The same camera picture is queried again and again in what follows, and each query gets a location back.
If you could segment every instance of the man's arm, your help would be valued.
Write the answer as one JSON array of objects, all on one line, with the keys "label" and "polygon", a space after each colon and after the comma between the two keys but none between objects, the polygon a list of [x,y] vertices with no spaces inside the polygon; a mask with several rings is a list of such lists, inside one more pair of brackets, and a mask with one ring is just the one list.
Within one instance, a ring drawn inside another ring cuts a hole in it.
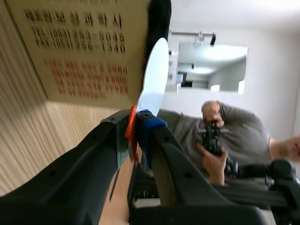
[{"label": "man's arm", "polygon": [[220,114],[224,122],[240,122],[247,123],[256,121],[258,118],[253,112],[227,105],[222,102],[218,102],[220,105]]},{"label": "man's arm", "polygon": [[224,123],[249,123],[259,120],[253,112],[227,105],[219,101],[208,101],[202,106],[203,118],[219,113]]}]

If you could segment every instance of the black device housing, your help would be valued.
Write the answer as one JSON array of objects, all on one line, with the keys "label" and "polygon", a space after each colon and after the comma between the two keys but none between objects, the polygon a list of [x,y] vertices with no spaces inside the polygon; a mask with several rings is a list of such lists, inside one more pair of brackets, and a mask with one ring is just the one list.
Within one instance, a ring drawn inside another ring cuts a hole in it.
[{"label": "black device housing", "polygon": [[[127,147],[128,116],[129,111],[112,115],[77,147],[23,186],[1,197],[0,224],[98,224],[110,181],[117,171],[117,150]],[[146,112],[138,118],[136,122],[143,123],[154,116]],[[161,206],[131,209],[131,224],[264,224],[256,207],[236,204],[214,189],[182,152],[167,127],[152,128],[148,138]],[[297,224],[300,194],[291,168],[279,162],[271,171],[277,179],[272,186],[277,194],[274,199],[281,196],[277,205],[271,205],[272,210]]]}]

